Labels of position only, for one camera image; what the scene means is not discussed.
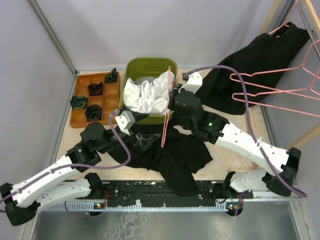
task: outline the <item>white towel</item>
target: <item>white towel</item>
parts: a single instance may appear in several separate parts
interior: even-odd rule
[[[135,85],[129,78],[123,90],[124,105],[133,112],[141,114],[164,115],[169,102],[168,74],[171,83],[175,80],[175,75],[171,71],[162,73],[159,78],[152,82],[143,81],[141,85]]]

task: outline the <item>olive green basket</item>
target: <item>olive green basket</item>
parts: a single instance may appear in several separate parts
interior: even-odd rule
[[[171,68],[174,76],[177,74],[177,64],[175,61],[169,58],[159,58],[159,57],[138,57],[132,59],[125,69],[124,78],[121,84],[119,108],[123,107],[124,104],[124,89],[128,79],[133,81],[139,81],[141,78],[154,77],[158,78],[162,73],[166,72],[168,68]],[[171,119],[174,112],[171,111],[169,118]],[[165,122],[164,115],[153,115],[137,122],[142,125],[156,125],[163,124]]]

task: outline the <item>wooden organizer tray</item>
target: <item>wooden organizer tray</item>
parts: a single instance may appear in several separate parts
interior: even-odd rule
[[[117,82],[104,83],[105,76],[109,72],[79,75],[76,79],[75,89],[73,95],[83,95],[88,98],[88,107],[91,105],[99,105],[102,108],[102,117],[98,121],[87,121],[86,110],[71,110],[70,126],[74,129],[85,128],[92,122],[99,122],[103,125],[109,125],[108,116],[115,109],[119,108],[120,99],[120,74],[117,73]],[[103,82],[103,94],[98,96],[89,96],[88,86],[90,84],[99,84]],[[112,123],[116,124],[116,120],[113,117]]]

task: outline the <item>gray floor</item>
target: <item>gray floor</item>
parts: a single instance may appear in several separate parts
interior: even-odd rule
[[[78,218],[43,212],[33,240],[298,240],[288,202],[245,202],[223,212],[105,212]]]

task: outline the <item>hanging black garment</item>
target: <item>hanging black garment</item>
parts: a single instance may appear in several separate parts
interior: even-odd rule
[[[227,56],[219,65],[229,66],[239,73],[247,74],[287,68],[310,38],[305,29],[298,28],[291,22],[288,25],[289,27],[284,26],[273,35],[263,33],[257,36],[248,46]],[[245,113],[245,103],[233,100],[232,94],[243,93],[243,89],[239,82],[230,80],[231,73],[226,69],[212,69],[203,79],[203,84],[195,95],[208,107],[227,114],[242,115]],[[276,72],[242,77],[245,82],[275,88],[283,74],[284,72]],[[257,94],[269,90],[246,84],[246,91]],[[248,100],[260,102],[266,96],[248,96]]]
[[[141,134],[162,133],[162,125],[133,125],[131,130]],[[199,193],[192,173],[202,169],[212,160],[206,145],[192,135],[179,133],[172,126],[167,127],[164,148],[161,148],[161,137],[146,150],[126,144],[131,161],[127,165],[132,168],[145,168],[159,172],[168,186],[179,196],[192,196]],[[110,151],[111,157],[118,163],[127,160],[123,147]]]

